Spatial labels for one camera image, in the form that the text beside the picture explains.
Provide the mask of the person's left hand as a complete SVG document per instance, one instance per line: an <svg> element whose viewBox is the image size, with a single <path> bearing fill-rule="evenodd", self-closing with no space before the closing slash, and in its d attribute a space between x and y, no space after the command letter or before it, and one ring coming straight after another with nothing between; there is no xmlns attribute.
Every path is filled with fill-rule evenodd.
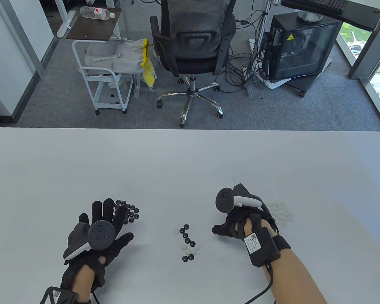
<svg viewBox="0 0 380 304"><path fill-rule="evenodd" d="M86 213L80 214L63 253L67 270L62 277L62 289L72 291L84 269L89 269L93 276L87 284L89 294L105 284L106 267L134 239L131 232L121 234L127 215L128 208L115 207L111 198L92 204L91 220Z"/></svg>

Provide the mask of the person's right hand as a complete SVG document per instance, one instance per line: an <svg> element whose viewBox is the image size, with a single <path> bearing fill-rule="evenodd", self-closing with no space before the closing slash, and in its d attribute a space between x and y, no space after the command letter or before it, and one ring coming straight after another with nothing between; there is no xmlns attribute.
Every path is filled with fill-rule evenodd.
<svg viewBox="0 0 380 304"><path fill-rule="evenodd" d="M241 239L252 233L258 235L266 228L271 237L279 235L271 214L255 207L235 207L227 214L225 222L212 227L212 233L219 236Z"/></svg>

